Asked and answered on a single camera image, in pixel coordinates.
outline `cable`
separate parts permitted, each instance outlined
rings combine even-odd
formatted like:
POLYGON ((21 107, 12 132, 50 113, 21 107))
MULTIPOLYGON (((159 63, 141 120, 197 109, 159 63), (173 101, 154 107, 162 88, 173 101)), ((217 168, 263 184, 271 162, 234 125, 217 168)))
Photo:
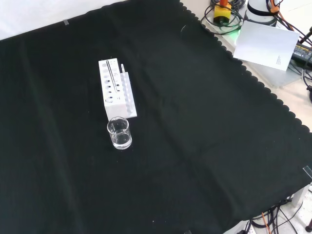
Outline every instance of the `cable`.
MULTIPOLYGON (((211 3, 218 3, 220 0, 211 0, 211 3)), ((237 9, 242 8, 246 3, 246 0, 232 0, 230 1, 230 4, 232 7, 235 7, 237 9)))
POLYGON ((259 217, 257 217, 257 218, 253 218, 252 220, 257 220, 257 219, 261 219, 262 218, 262 215, 260 215, 259 217))
POLYGON ((289 222, 289 224, 292 226, 294 232, 295 232, 296 234, 298 234, 296 228, 294 228, 294 226, 293 226, 293 224, 291 223, 291 221, 287 218, 287 216, 284 214, 284 212, 283 212, 282 210, 281 210, 281 212, 282 212, 282 214, 285 216, 285 218, 287 219, 287 221, 289 222))
POLYGON ((267 222, 265 221, 265 218, 264 218, 263 213, 262 213, 262 218, 263 218, 263 221, 264 221, 264 223, 265 223, 265 226, 267 227, 267 229, 268 229, 268 231, 269 231, 269 234, 272 234, 271 231, 270 231, 270 229, 269 229, 269 227, 268 227, 267 222))
MULTIPOLYGON (((272 216, 271 219, 268 220, 268 225, 269 225, 269 226, 270 226, 270 225, 273 223, 273 221, 276 219, 277 214, 278 214, 278 211, 279 211, 279 209, 280 209, 280 206, 285 205, 285 204, 287 204, 288 202, 291 202, 291 201, 292 201, 292 199, 284 199, 284 200, 280 201, 277 205, 271 207, 270 210, 275 210, 275 209, 277 208, 277 212, 276 212, 276 214, 275 214, 274 217, 272 216)), ((253 225, 254 227, 256 227, 256 228, 266 228, 265 225, 258 224, 258 223, 254 222, 254 221, 252 221, 252 225, 253 225)))
MULTIPOLYGON (((292 216, 289 220, 292 220, 292 219, 296 216, 296 214, 300 211, 302 205, 303 205, 303 202, 301 203, 301 205, 300 205, 300 207, 298 208, 298 210, 293 214, 293 216, 292 216)), ((283 224, 285 224, 285 223, 287 223, 287 222, 288 222, 288 221, 285 221, 285 222, 281 223, 280 225, 277 225, 276 228, 282 226, 283 224)))
POLYGON ((228 28, 234 28, 236 27, 235 29, 231 30, 231 31, 228 31, 228 32, 224 32, 224 33, 214 33, 214 32, 211 32, 212 34, 214 35, 227 35, 227 34, 230 34, 230 33, 233 33, 233 32, 236 32, 238 31, 239 29, 241 29, 241 22, 243 21, 243 17, 240 15, 240 13, 238 12, 238 8, 235 7, 235 5, 232 5, 232 2, 236 2, 236 1, 239 1, 239 0, 235 0, 235 1, 231 1, 230 2, 230 5, 233 7, 232 9, 227 7, 227 6, 221 6, 220 4, 218 4, 219 1, 215 2, 215 0, 213 1, 212 4, 210 4, 206 10, 205 10, 205 14, 204 14, 204 17, 200 20, 200 24, 201 26, 206 30, 206 31, 209 31, 211 32, 210 30, 208 30, 207 28, 204 27, 204 24, 203 24, 203 20, 206 19, 207 22, 209 22, 211 25, 214 25, 214 26, 218 26, 218 27, 228 27, 228 28), (234 15, 234 18, 229 22, 229 23, 225 23, 225 24, 215 24, 213 22, 211 22, 208 18, 207 18, 207 15, 214 9, 213 7, 214 6, 220 6, 222 8, 226 8, 228 10, 231 11, 231 15, 234 15), (234 22, 235 19, 238 19, 239 22, 237 24, 234 24, 234 25, 230 25, 232 22, 234 22))
POLYGON ((301 77, 303 78, 303 81, 304 81, 304 83, 306 84, 307 89, 308 89, 310 92, 312 92, 312 86, 308 85, 308 83, 307 83, 307 81, 306 81, 306 78, 305 78, 305 72, 306 72, 306 67, 307 67, 307 65, 308 65, 308 63, 309 63, 309 61, 310 61, 311 58, 312 58, 312 55, 308 58, 308 60, 307 60, 306 63, 304 64, 303 69, 302 69, 302 72, 301 72, 301 77))
MULTIPOLYGON (((301 32, 298 28, 296 28, 295 26, 293 26, 291 23, 288 23, 285 19, 281 18, 281 17, 277 17, 278 19, 282 20, 283 22, 285 22, 289 27, 294 28, 296 31, 298 31, 299 33, 301 33, 303 36, 305 36, 305 34, 303 32, 301 32)), ((307 42, 309 42, 310 44, 312 44, 312 40, 310 38, 307 38, 307 42)))
POLYGON ((252 226, 252 221, 249 220, 249 221, 247 222, 247 224, 246 224, 246 227, 245 227, 245 233, 246 233, 246 234, 249 232, 251 226, 252 226))
MULTIPOLYGON (((290 61, 289 63, 296 71, 294 71, 293 69, 291 69, 290 67, 288 67, 291 71, 295 72, 298 75, 301 75, 302 71, 299 71, 299 69, 294 65, 294 63, 292 61, 290 61)), ((311 80, 312 81, 312 76, 309 73, 306 73, 308 76, 305 76, 305 79, 311 80)))

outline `orange cable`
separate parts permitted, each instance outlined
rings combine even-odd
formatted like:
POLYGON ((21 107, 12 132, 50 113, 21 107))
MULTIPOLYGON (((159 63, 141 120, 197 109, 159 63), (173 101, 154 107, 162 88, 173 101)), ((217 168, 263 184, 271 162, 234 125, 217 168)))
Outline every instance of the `orange cable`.
POLYGON ((270 231, 270 229, 269 229, 269 227, 268 227, 267 222, 265 221, 265 218, 264 218, 263 212, 262 212, 262 218, 263 218, 263 221, 264 221, 264 223, 265 223, 265 226, 267 227, 267 229, 268 229, 268 231, 269 231, 269 234, 272 234, 272 233, 271 233, 271 231, 270 231))
POLYGON ((275 13, 275 12, 279 11, 279 7, 275 6, 274 0, 271 0, 271 5, 272 5, 272 8, 271 8, 271 12, 272 13, 275 13))

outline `black cloth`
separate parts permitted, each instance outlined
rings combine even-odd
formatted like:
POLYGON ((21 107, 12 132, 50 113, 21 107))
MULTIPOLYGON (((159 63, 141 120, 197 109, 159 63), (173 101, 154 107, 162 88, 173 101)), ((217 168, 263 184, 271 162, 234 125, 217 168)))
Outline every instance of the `black cloth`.
POLYGON ((0 41, 0 233, 221 234, 309 183, 312 137, 176 0, 0 41), (131 147, 98 61, 130 74, 131 147))

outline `white table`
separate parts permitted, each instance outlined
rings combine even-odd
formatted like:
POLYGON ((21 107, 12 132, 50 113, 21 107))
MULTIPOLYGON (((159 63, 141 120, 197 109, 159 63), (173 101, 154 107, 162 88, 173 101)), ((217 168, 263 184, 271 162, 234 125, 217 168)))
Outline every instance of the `white table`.
MULTIPOLYGON (((299 1, 300 6, 306 4, 307 2, 312 2, 312 0, 303 0, 302 2, 299 1)), ((194 13, 199 19, 201 19, 204 16, 205 9, 209 6, 210 1, 209 0, 181 0, 181 2, 194 13)), ((311 23, 309 19, 310 15, 308 10, 305 8, 305 11, 307 12, 307 15, 300 15, 300 22, 301 24, 296 24, 297 17, 291 18, 291 16, 294 16, 296 13, 296 9, 292 9, 293 6, 292 3, 289 0, 284 0, 283 4, 284 10, 283 15, 290 23, 293 23, 295 26, 298 25, 298 28, 302 30, 303 33, 308 33, 309 26, 308 24, 311 23)), ((205 23, 207 28, 209 30, 214 30, 214 28, 209 25, 208 23, 205 23)), ((233 39, 233 36, 219 36, 217 35, 219 40, 222 42, 222 45, 224 45, 228 51, 231 51, 232 53, 235 50, 235 39, 233 39)), ((300 119, 302 121, 302 124, 309 127, 310 132, 312 130, 312 103, 309 99, 309 92, 306 90, 307 87, 304 84, 303 80, 300 78, 299 75, 295 74, 291 70, 287 70, 286 72, 278 71, 276 69, 268 68, 265 66, 257 65, 251 62, 245 62, 243 61, 243 65, 246 66, 247 70, 252 73, 253 76, 257 77, 260 82, 262 82, 267 88, 271 89, 271 92, 277 95, 277 98, 282 100, 285 105, 287 105, 293 113, 295 113, 296 118, 300 119), (270 82, 268 82, 269 78, 272 78, 272 76, 278 77, 279 79, 284 79, 286 77, 289 78, 296 76, 294 79, 297 81, 294 81, 286 86, 279 87, 279 86, 273 86, 270 82)), ((292 203, 294 206, 296 206, 298 203, 301 203, 303 200, 305 194, 308 192, 309 185, 299 190, 297 193, 294 194, 292 203)), ((239 231, 243 230, 247 224, 247 221, 241 221, 238 223, 235 227, 228 230, 225 234, 236 234, 239 231)))

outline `black cable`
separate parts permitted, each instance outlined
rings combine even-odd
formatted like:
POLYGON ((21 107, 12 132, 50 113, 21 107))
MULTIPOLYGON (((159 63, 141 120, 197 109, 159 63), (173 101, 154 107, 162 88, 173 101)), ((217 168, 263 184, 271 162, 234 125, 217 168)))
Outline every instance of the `black cable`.
MULTIPOLYGON (((274 217, 272 216, 270 220, 268 219, 268 223, 267 223, 268 226, 270 226, 273 223, 273 221, 276 219, 277 214, 278 214, 278 210, 280 209, 280 206, 285 205, 291 201, 292 201, 292 199, 284 199, 284 200, 280 201, 278 205, 271 207, 271 209, 273 209, 273 210, 275 210, 277 208, 277 212, 276 212, 274 217)), ((255 226, 256 228, 266 228, 266 225, 261 225, 261 224, 254 222, 254 221, 252 221, 252 225, 255 226)))
MULTIPOLYGON (((289 64, 296 70, 296 71, 294 71, 293 69, 291 69, 290 67, 288 67, 291 71, 295 72, 295 73, 298 74, 298 75, 301 75, 301 72, 302 72, 302 71, 299 71, 299 69, 294 65, 294 63, 293 63, 292 61, 290 61, 289 64)), ((307 74, 308 76, 310 76, 310 77, 306 77, 306 76, 305 76, 305 78, 312 81, 311 75, 310 75, 309 73, 306 73, 306 74, 307 74)))
POLYGON ((247 222, 247 224, 246 224, 246 227, 245 227, 245 233, 246 233, 246 234, 249 232, 251 226, 252 226, 252 222, 251 222, 251 220, 249 220, 249 221, 247 222))
POLYGON ((291 221, 287 218, 287 216, 284 214, 284 212, 283 212, 282 210, 281 210, 281 212, 282 212, 282 214, 285 216, 285 218, 287 219, 287 221, 289 222, 289 224, 292 226, 294 232, 295 232, 296 234, 298 234, 296 228, 294 228, 294 226, 293 226, 293 224, 291 223, 291 221))
POLYGON ((276 229, 276 233, 277 234, 279 234, 279 232, 278 232, 278 224, 277 224, 277 217, 278 217, 279 209, 280 209, 280 207, 278 207, 277 211, 276 211, 276 227, 273 227, 273 231, 275 231, 275 229, 276 229))
POLYGON ((224 33, 214 33, 214 32, 211 32, 212 34, 214 35, 227 35, 227 34, 230 34, 230 33, 233 33, 233 32, 236 32, 238 31, 239 29, 241 29, 241 22, 243 21, 243 17, 240 15, 240 13, 238 12, 238 9, 236 7, 234 7, 232 5, 232 2, 230 2, 231 6, 233 6, 233 8, 229 8, 229 7, 226 7, 226 6, 221 6, 219 4, 217 4, 219 2, 219 0, 217 2, 213 2, 212 4, 210 4, 206 10, 205 10, 205 14, 204 14, 204 17, 200 20, 200 23, 201 23, 201 26, 206 30, 206 31, 209 31, 211 32, 210 30, 206 29, 203 25, 203 20, 206 19, 207 22, 209 22, 211 25, 214 25, 214 26, 218 26, 218 27, 228 27, 228 28, 232 28, 232 27, 236 27, 235 29, 231 30, 231 31, 228 31, 228 32, 224 32, 224 33), (215 24, 213 22, 211 22, 208 18, 207 18, 207 15, 214 9, 213 7, 214 6, 220 6, 222 8, 226 8, 228 10, 231 11, 231 15, 234 15, 234 18, 229 22, 229 23, 225 23, 225 24, 215 24), (235 19, 238 19, 239 22, 237 24, 234 24, 234 25, 230 25, 232 22, 234 22, 235 19))
POLYGON ((262 215, 261 216, 259 216, 259 217, 257 217, 257 218, 253 218, 253 220, 258 220, 258 219, 262 219, 262 215))
MULTIPOLYGON (((303 202, 301 203, 301 206, 298 208, 298 210, 293 214, 293 216, 292 216, 289 220, 292 220, 292 219, 296 216, 296 214, 300 211, 302 205, 303 205, 303 202)), ((288 221, 285 221, 285 222, 281 223, 280 225, 277 225, 276 228, 282 226, 283 224, 285 224, 285 223, 287 223, 287 222, 288 222, 288 221)))
MULTIPOLYGON (((285 19, 281 18, 281 17, 277 17, 278 19, 280 19, 281 21, 285 22, 289 27, 293 27, 296 31, 298 31, 299 33, 301 33, 303 36, 305 36, 305 34, 303 32, 301 32, 298 28, 296 28, 295 26, 293 26, 291 23, 288 23, 285 19)), ((310 38, 307 39, 306 42, 309 42, 309 44, 312 44, 312 40, 310 38)))
POLYGON ((311 58, 312 58, 312 55, 308 58, 308 60, 306 61, 306 63, 305 63, 304 66, 303 66, 303 69, 302 69, 302 78, 303 78, 303 81, 304 81, 304 83, 306 84, 306 86, 307 86, 307 88, 308 88, 308 90, 309 90, 310 92, 312 92, 312 87, 311 87, 310 85, 308 85, 304 73, 306 72, 307 65, 308 65, 309 61, 311 60, 311 58))

